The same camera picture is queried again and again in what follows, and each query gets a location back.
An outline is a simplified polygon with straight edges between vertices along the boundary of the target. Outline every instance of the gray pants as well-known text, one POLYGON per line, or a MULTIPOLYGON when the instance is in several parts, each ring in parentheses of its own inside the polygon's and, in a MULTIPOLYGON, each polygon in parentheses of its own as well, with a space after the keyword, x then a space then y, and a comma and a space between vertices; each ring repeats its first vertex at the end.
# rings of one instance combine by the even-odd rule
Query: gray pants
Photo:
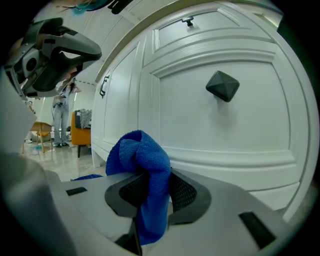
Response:
POLYGON ((53 111, 54 125, 54 143, 67 143, 67 121, 69 116, 69 106, 63 104, 56 105, 53 111))

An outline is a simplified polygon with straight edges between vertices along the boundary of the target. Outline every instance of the shiny floor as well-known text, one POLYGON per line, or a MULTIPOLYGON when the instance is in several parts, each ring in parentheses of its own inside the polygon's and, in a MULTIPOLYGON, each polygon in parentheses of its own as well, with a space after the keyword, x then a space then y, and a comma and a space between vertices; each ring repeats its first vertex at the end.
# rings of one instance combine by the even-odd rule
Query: shiny floor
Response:
POLYGON ((51 150, 50 142, 45 142, 45 153, 36 145, 25 143, 23 156, 39 162, 46 170, 56 172, 62 182, 90 174, 106 175, 105 166, 93 167, 91 148, 82 147, 78 158, 78 146, 71 143, 69 147, 54 147, 51 150))
MULTIPOLYGON (((68 182, 81 176, 99 174, 106 175, 106 166, 99 168, 93 167, 91 148, 82 147, 80 158, 78 158, 78 146, 70 144, 70 147, 51 148, 50 142, 45 142, 45 153, 39 147, 36 149, 36 143, 24 144, 24 157, 39 162, 46 170, 56 172, 62 182, 68 182)), ((307 194, 304 197, 299 209, 289 221, 291 226, 295 226, 304 221, 313 207, 319 194, 319 187, 314 182, 311 183, 307 194)), ((277 212, 283 215, 286 209, 280 209, 277 212)))

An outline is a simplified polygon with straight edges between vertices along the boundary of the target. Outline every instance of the orange chair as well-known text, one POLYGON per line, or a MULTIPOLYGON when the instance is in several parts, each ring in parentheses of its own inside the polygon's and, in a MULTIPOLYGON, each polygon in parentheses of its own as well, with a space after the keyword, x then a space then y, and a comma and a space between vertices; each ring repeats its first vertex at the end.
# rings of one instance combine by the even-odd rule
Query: orange chair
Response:
POLYGON ((72 113, 71 119, 71 142, 78 145, 78 158, 80 157, 80 149, 86 145, 91 145, 91 129, 76 128, 76 112, 72 113))

